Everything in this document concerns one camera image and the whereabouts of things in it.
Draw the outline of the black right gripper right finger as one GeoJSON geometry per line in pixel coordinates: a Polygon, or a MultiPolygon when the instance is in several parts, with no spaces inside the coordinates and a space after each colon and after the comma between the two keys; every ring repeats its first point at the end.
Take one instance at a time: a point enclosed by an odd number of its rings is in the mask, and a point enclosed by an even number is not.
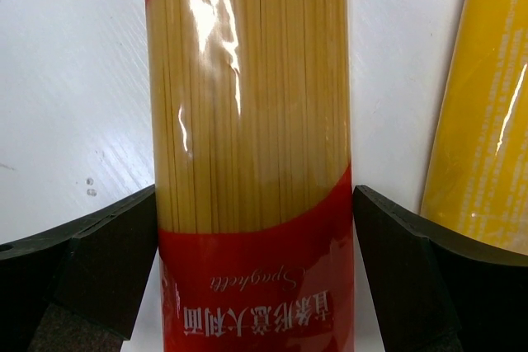
{"type": "Polygon", "coordinates": [[[527,257],[414,214],[366,185],[353,214],[387,351],[525,351],[527,257]]]}

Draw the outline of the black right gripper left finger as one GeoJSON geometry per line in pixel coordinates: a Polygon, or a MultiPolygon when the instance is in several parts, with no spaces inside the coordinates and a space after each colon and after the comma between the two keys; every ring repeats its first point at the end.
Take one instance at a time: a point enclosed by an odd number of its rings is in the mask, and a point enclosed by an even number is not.
{"type": "Polygon", "coordinates": [[[1,246],[3,351],[119,351],[156,251],[152,186],[1,246]]]}

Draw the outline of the red spaghetti bag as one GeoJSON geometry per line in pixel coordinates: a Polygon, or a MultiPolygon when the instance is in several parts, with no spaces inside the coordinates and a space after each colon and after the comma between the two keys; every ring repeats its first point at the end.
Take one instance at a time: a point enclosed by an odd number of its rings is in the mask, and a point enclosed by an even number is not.
{"type": "Polygon", "coordinates": [[[167,351],[351,351],[347,0],[145,0],[167,351]]]}

